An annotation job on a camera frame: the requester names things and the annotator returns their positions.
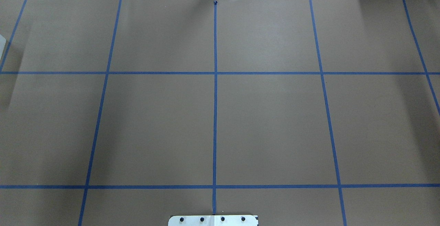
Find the clear plastic storage box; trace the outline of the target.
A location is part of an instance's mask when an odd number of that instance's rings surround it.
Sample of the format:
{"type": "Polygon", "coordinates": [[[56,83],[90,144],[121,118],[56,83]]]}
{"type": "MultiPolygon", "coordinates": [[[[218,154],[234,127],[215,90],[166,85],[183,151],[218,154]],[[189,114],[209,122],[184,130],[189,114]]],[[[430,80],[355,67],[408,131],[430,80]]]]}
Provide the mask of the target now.
{"type": "Polygon", "coordinates": [[[0,58],[3,56],[3,52],[6,47],[7,40],[3,35],[0,35],[0,58]]]}

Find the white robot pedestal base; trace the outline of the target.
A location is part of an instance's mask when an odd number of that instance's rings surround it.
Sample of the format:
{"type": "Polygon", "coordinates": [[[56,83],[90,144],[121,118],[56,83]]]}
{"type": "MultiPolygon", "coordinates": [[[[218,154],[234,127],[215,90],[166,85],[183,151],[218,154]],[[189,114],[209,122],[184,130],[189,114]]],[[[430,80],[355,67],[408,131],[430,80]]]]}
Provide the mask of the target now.
{"type": "Polygon", "coordinates": [[[172,216],[168,226],[259,226],[256,215],[181,215],[172,216]]]}

